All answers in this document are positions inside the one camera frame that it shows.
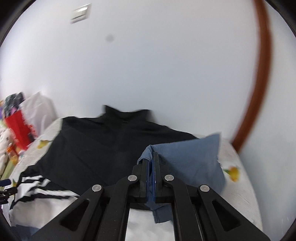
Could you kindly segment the white flower print quilt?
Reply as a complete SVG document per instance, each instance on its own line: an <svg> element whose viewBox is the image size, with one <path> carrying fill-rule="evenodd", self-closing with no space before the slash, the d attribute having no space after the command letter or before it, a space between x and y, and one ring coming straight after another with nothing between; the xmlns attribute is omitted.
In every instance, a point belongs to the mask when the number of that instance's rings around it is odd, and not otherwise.
<svg viewBox="0 0 296 241"><path fill-rule="evenodd" d="M6 129L1 134L1 142L0 142L0 158L1 158L1 164L4 163L7 158L7 148L9 145L13 142L13 138L11 136L11 131L9 129Z"/></svg>

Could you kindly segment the white Miniso plastic bag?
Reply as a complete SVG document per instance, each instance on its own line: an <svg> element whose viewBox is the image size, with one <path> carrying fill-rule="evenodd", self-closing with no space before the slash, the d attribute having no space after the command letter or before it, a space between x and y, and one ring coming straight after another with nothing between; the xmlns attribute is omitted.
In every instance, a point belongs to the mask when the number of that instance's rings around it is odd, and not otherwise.
<svg viewBox="0 0 296 241"><path fill-rule="evenodd" d="M20 104L20 110L32 135L37 138L57 119L53 101L37 92Z"/></svg>

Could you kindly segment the grey plaid cloth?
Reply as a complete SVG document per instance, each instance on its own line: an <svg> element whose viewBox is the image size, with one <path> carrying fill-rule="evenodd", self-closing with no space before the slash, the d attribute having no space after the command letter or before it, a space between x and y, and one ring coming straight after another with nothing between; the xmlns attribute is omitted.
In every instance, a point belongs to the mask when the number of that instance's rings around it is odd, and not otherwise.
<svg viewBox="0 0 296 241"><path fill-rule="evenodd" d="M3 105L3 114L4 117L7 118L14 114L19 108L20 104L25 100L23 92L14 93L12 95L9 95L4 100Z"/></svg>

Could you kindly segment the red paper shopping bag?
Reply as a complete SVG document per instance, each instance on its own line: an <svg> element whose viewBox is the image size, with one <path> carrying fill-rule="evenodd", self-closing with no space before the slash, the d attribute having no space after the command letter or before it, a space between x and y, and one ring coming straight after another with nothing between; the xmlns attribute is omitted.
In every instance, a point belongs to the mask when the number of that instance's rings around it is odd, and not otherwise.
<svg viewBox="0 0 296 241"><path fill-rule="evenodd" d="M35 140L29 126L20 110L4 119L6 125L11 130L13 140L22 150L27 150L29 145Z"/></svg>

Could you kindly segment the white wall switch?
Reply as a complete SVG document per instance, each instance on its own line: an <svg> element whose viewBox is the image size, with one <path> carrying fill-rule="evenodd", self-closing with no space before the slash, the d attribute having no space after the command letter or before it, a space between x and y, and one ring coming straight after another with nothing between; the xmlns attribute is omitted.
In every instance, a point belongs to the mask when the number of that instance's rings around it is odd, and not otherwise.
<svg viewBox="0 0 296 241"><path fill-rule="evenodd" d="M80 6L72 12L70 23L77 23L89 18L91 3Z"/></svg>

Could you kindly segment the fruit print tablecloth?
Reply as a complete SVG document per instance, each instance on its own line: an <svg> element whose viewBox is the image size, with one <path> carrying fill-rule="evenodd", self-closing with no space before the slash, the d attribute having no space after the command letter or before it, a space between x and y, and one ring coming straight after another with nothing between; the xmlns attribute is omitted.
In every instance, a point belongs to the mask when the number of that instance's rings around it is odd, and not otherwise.
<svg viewBox="0 0 296 241"><path fill-rule="evenodd" d="M62 190L60 187L50 190L49 185L52 182L40 175L20 177L23 171L36 164L46 154L51 145L48 143L39 148L40 142L53 140L61 126L62 120L55 120L25 151L10 176L20 186L17 194L11 197L3 208L4 216L23 240L27 240L79 197L74 192ZM221 142L218 161L226 180L221 196L261 230L261 215L254 189L238 155L226 141Z"/></svg>

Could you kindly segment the brown wooden door frame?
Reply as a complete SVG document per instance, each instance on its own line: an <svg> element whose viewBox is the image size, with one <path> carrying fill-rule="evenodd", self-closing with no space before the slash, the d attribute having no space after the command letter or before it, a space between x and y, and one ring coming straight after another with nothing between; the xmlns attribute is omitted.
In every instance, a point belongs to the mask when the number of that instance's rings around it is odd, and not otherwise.
<svg viewBox="0 0 296 241"><path fill-rule="evenodd" d="M254 1L258 23L258 60L255 74L253 92L250 97L248 108L240 127L232 140L231 145L239 153L247 141L256 120L259 117L263 102L267 93L272 58L272 36L270 31L269 17L264 1Z"/></svg>

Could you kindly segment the black white blue jacket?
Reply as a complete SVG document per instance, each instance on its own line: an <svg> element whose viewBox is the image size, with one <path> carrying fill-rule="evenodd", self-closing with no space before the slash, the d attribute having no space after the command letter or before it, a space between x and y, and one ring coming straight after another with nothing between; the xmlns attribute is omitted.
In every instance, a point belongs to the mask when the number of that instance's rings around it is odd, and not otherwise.
<svg viewBox="0 0 296 241"><path fill-rule="evenodd" d="M10 206L13 231L21 240L35 232L95 184L110 186L140 161L159 161L187 185L225 186L218 162L220 136L198 139L152 121L148 110L121 112L110 106L98 118L66 117L47 152L24 164Z"/></svg>

